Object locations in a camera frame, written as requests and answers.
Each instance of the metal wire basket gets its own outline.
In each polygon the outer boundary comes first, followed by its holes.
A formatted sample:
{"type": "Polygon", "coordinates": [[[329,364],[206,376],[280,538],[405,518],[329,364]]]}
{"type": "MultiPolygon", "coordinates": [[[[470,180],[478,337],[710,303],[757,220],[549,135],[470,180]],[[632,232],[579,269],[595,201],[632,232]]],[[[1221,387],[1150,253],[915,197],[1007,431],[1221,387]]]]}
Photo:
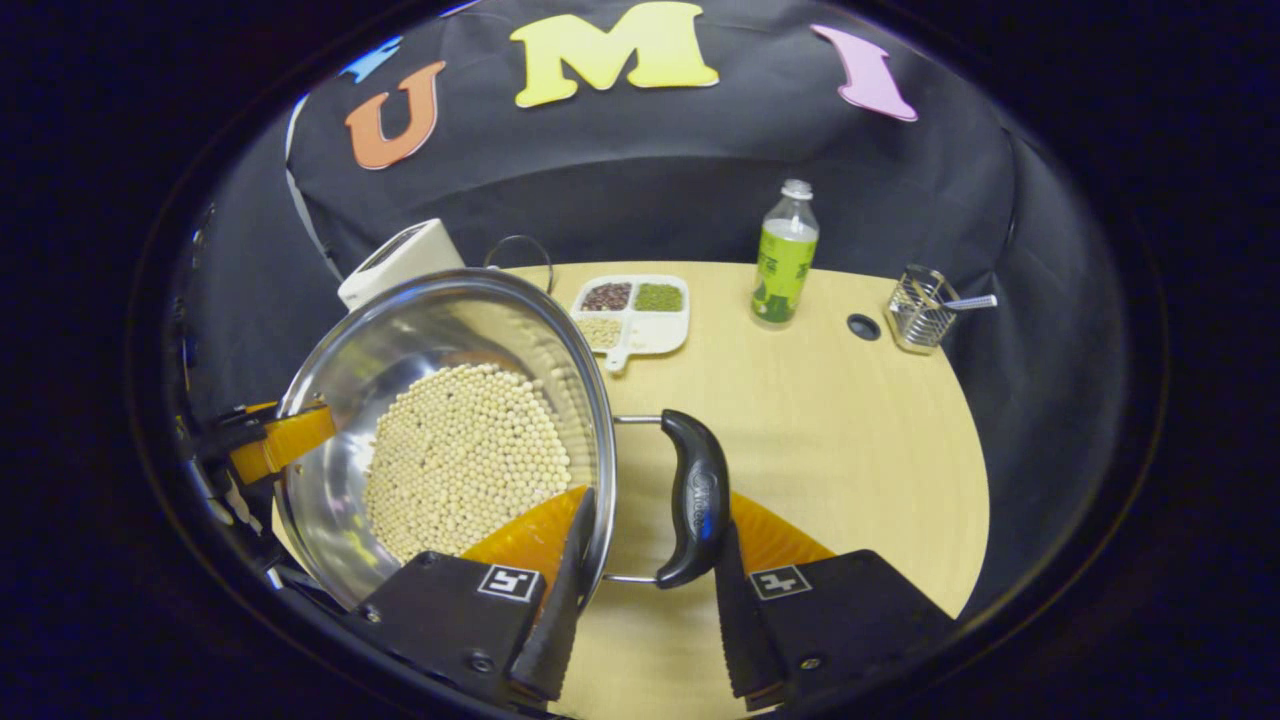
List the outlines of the metal wire basket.
{"type": "Polygon", "coordinates": [[[956,300],[960,296],[942,273],[908,265],[884,307],[893,341],[908,352],[932,354],[956,319],[942,304],[956,300]]]}

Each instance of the yellow letter m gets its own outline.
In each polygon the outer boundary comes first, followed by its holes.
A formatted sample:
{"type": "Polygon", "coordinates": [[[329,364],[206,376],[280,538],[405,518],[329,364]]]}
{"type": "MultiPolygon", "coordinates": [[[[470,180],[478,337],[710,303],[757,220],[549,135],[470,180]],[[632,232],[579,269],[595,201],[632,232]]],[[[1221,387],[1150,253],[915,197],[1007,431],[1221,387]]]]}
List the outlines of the yellow letter m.
{"type": "Polygon", "coordinates": [[[707,87],[719,74],[703,63],[694,33],[694,18],[703,9],[689,3],[641,3],[602,32],[576,15],[556,15],[511,33],[525,44],[525,90],[516,105],[532,108],[564,100],[577,92],[566,79],[563,60],[591,87],[608,90],[617,82],[631,54],[636,68],[627,79],[636,87],[707,87]]]}

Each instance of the white compartment tray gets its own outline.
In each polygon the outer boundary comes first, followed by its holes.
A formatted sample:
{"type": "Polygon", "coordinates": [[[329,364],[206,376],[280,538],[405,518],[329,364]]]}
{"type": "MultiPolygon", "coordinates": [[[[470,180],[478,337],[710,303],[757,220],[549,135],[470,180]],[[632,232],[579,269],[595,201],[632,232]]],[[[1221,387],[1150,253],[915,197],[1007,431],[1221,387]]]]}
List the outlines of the white compartment tray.
{"type": "Polygon", "coordinates": [[[676,275],[600,275],[591,278],[577,291],[570,315],[575,320],[586,318],[607,318],[622,323],[622,332],[613,347],[591,347],[604,354],[604,369],[621,373],[632,355],[657,355],[671,352],[685,343],[689,337],[689,286],[676,275]],[[623,310],[580,310],[586,295],[602,284],[631,283],[631,295],[623,310]],[[680,310],[641,311],[636,310],[636,297],[641,284],[669,284],[680,290],[684,299],[680,310]]]}

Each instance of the black pot handle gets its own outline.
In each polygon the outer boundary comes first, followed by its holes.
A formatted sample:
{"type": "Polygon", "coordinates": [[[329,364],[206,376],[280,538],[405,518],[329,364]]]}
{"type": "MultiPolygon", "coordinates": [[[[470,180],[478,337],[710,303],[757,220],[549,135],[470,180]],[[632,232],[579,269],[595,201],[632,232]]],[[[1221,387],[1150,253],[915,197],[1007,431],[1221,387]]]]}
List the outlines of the black pot handle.
{"type": "Polygon", "coordinates": [[[653,582],[675,588],[716,566],[721,541],[730,525],[728,464],[716,436],[696,419],[663,410],[662,418],[618,416],[614,421],[660,423],[676,446],[676,480],[671,488],[671,519],[676,550],[654,579],[609,577],[622,582],[653,582]]]}

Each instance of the spoon handle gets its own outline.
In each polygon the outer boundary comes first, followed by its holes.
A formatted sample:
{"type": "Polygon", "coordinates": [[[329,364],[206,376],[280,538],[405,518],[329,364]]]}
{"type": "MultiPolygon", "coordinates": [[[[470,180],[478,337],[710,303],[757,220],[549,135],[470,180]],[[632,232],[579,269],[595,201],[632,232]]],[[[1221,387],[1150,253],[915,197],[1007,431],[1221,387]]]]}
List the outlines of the spoon handle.
{"type": "Polygon", "coordinates": [[[995,307],[998,305],[995,295],[983,295],[979,297],[966,297],[964,300],[952,300],[951,302],[943,302],[942,306],[947,310],[980,310],[983,307],[995,307]]]}

